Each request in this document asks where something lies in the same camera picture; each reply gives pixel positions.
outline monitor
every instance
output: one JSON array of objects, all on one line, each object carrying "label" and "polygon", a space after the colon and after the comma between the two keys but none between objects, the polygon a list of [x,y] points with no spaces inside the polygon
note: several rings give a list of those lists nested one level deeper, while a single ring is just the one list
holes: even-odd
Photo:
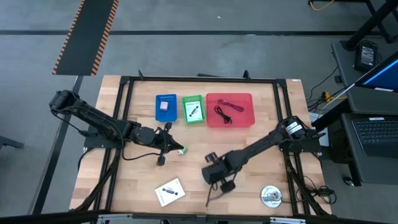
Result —
[{"label": "monitor", "polygon": [[358,81],[356,86],[398,92],[398,52],[385,59]]}]

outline blue box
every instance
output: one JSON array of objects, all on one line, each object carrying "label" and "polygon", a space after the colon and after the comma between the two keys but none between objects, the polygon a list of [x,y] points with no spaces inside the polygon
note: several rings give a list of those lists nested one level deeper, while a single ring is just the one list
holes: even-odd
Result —
[{"label": "blue box", "polygon": [[[160,102],[166,101],[169,103],[167,111],[160,110]],[[155,119],[160,122],[176,121],[177,120],[177,95],[156,95]]]}]

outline black and orange striped mat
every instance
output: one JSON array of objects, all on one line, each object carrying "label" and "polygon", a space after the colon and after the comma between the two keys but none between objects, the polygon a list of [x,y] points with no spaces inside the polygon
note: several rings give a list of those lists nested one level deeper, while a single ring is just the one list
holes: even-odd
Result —
[{"label": "black and orange striped mat", "polygon": [[54,75],[96,75],[119,0],[82,0]]}]

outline white cable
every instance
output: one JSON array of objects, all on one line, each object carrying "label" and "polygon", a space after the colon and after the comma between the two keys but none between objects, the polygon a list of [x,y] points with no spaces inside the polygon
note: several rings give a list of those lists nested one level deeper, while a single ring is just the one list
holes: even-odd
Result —
[{"label": "white cable", "polygon": [[321,111],[322,111],[323,109],[325,109],[327,106],[329,106],[329,104],[331,104],[332,102],[334,102],[335,100],[337,100],[339,97],[341,97],[344,93],[346,93],[350,88],[352,88],[352,87],[354,87],[354,86],[355,86],[355,83],[351,84],[346,90],[344,90],[343,92],[341,92],[338,96],[334,97],[329,103],[327,103],[325,106],[323,106],[323,108],[321,109]]}]

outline blue screen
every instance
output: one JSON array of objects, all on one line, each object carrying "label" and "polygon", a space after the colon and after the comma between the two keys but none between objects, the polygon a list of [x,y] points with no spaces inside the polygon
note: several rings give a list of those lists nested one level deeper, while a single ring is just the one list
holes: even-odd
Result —
[{"label": "blue screen", "polygon": [[389,90],[398,90],[398,60],[392,62],[380,72],[377,72],[363,84]]}]

